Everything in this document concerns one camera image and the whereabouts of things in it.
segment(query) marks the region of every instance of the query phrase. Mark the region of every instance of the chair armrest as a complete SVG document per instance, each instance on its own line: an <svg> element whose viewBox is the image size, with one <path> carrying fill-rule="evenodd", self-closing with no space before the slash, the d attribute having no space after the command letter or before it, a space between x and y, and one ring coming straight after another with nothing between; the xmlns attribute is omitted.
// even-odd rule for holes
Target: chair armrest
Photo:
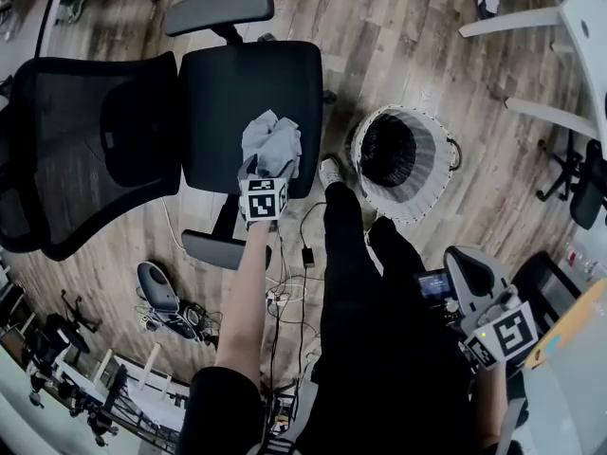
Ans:
<svg viewBox="0 0 607 455"><path fill-rule="evenodd" d="M170 37L205 28L269 20L274 0L183 0L167 14L164 32Z"/></svg>

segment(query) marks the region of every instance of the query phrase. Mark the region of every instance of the gray cloth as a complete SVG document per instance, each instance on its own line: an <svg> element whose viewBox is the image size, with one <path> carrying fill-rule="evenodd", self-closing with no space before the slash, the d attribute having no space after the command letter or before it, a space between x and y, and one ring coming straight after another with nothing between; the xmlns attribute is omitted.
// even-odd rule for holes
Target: gray cloth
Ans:
<svg viewBox="0 0 607 455"><path fill-rule="evenodd" d="M289 118L278 119L272 110L248 124L243 133L243 162L257 154L260 177L277 177L289 160L295 160L297 178L300 172L302 144L299 125Z"/></svg>

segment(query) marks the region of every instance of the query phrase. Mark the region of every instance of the laminate flooring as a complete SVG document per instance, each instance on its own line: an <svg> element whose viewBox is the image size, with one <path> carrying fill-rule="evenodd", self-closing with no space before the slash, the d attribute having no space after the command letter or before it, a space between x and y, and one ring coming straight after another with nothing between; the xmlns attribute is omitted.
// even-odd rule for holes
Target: laminate flooring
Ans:
<svg viewBox="0 0 607 455"><path fill-rule="evenodd" d="M178 38L166 37L162 25L167 8L180 0L89 0L76 25L59 24L51 39L51 55L76 59L124 61L153 57L172 50L178 61L184 53L223 41L210 31ZM430 214L420 223L399 226L421 253L428 269L441 267L450 245L482 248L504 263L508 272L534 252L546 249L558 257L575 231L568 206L556 197L542 203L536 189L545 187L556 170L536 147L540 138L560 147L563 129L519 116L504 107L506 96L584 112L586 99L581 75L571 58L555 55L550 44L557 30L528 28L471 39L457 29L476 20L474 0L275 0L276 16L269 22L238 26L246 41L271 31L278 39L315 43L322 51L324 86L337 102L326 110L322 152L343 155L352 127L367 113L387 103L402 103L436 117L460 143L463 166ZM553 5L553 0L503 0L503 12ZM168 197L169 216L177 235L185 228L210 232L225 197L196 191L182 180L180 192ZM303 215L323 200L320 183L304 200L291 201L280 224L285 262L292 275L303 273ZM313 248L316 267L308 271L303 355L320 339L322 277L325 266L323 207L303 225ZM365 224L374 214L364 207ZM239 235L245 237L242 225ZM267 272L281 274L278 239L272 237L273 259ZM101 359L108 347L139 362L162 344L155 367L189 381L200 368L213 363L212 348L187 342L166 330L143 332L136 295L137 264L163 264L180 296L195 300L210 312L221 310L230 294L232 273L202 264L173 242L159 200L121 216L93 237L74 256L54 263L41 253L9 255L13 272L25 285L41 315L63 312L60 291L84 299L84 312L102 318L95 335L84 335L92 355ZM301 284L302 278L293 283ZM293 298L301 288L293 287ZM302 304L287 305L283 320L298 322ZM389 304L378 301L376 314L360 335L373 332ZM275 320L267 316L263 371L269 369L269 350ZM281 325L276 385L298 371L298 323ZM361 353L361 362L373 353Z"/></svg>

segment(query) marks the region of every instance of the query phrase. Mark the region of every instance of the power adapter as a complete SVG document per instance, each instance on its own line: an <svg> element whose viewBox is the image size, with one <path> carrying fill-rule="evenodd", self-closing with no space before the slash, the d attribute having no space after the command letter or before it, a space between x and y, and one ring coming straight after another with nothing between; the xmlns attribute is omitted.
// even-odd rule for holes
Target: power adapter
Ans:
<svg viewBox="0 0 607 455"><path fill-rule="evenodd" d="M305 247L302 249L302 262L304 268L314 267L314 252L311 247Z"/></svg>

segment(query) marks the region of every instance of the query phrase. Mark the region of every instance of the forearm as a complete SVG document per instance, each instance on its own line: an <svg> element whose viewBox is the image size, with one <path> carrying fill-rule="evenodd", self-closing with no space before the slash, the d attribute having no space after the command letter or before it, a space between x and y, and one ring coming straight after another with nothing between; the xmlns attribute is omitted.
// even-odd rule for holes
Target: forearm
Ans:
<svg viewBox="0 0 607 455"><path fill-rule="evenodd" d="M508 408L505 363L491 371L481 369L476 378L472 402L480 447L496 445L500 441Z"/></svg>
<svg viewBox="0 0 607 455"><path fill-rule="evenodd" d="M260 353L266 319L266 245L269 222L251 225L231 291L223 304L216 366L260 384Z"/></svg>

